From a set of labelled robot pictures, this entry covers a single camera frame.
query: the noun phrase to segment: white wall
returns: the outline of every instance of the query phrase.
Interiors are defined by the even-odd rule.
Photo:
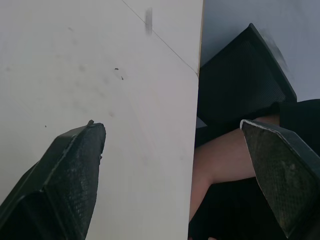
[[[317,0],[205,0],[201,64],[253,23],[282,52],[298,101],[320,98],[319,9]]]

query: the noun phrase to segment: dark fabric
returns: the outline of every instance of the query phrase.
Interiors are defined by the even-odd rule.
[[[319,155],[320,100],[281,103],[277,109],[280,127],[296,132]],[[216,127],[197,129],[195,145],[233,130],[227,124]],[[193,240],[287,239],[256,178],[212,185],[189,224],[189,236]]]
[[[320,99],[280,105],[280,127],[299,135],[320,156]]]

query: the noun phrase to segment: scuff mark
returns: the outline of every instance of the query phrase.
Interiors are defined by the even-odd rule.
[[[145,11],[145,32],[147,35],[152,35],[152,7]]]

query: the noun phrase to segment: black object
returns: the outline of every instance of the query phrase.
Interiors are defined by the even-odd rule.
[[[92,120],[58,136],[0,206],[0,239],[84,240],[105,139]]]
[[[252,23],[200,69],[197,116],[208,126],[238,128],[283,102],[297,96]]]
[[[285,235],[320,239],[320,157],[285,128],[243,120],[241,129],[257,182]]]

